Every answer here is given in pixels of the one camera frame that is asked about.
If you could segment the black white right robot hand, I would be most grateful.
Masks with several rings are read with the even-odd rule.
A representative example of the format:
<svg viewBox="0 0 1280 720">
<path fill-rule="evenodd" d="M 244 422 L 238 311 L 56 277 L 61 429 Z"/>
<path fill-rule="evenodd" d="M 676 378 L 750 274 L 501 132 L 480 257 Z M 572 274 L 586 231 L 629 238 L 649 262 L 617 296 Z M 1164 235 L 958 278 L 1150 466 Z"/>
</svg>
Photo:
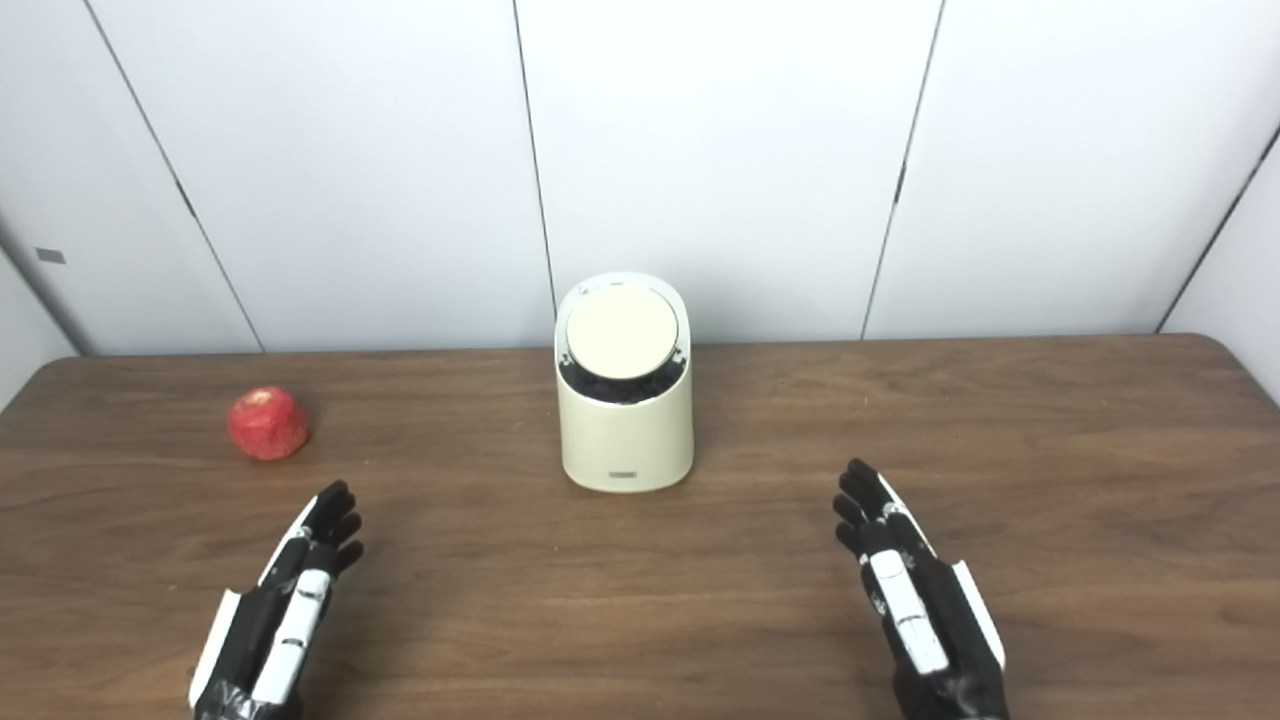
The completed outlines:
<svg viewBox="0 0 1280 720">
<path fill-rule="evenodd" d="M 905 719 L 1009 719 L 1006 653 L 964 561 L 934 551 L 908 503 L 873 466 L 852 459 L 838 478 L 837 541 L 895 661 L 893 696 Z"/>
</svg>

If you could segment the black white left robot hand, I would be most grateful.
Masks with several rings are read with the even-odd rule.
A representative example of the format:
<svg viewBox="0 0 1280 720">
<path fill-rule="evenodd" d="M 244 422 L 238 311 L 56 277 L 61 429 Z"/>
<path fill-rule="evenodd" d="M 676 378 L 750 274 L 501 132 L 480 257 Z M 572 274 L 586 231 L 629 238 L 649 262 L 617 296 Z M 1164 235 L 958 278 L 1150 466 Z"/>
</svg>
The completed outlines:
<svg viewBox="0 0 1280 720">
<path fill-rule="evenodd" d="M 340 575 L 364 555 L 348 484 L 315 495 L 256 584 L 225 591 L 188 689 L 195 719 L 301 719 L 300 682 Z"/>
</svg>

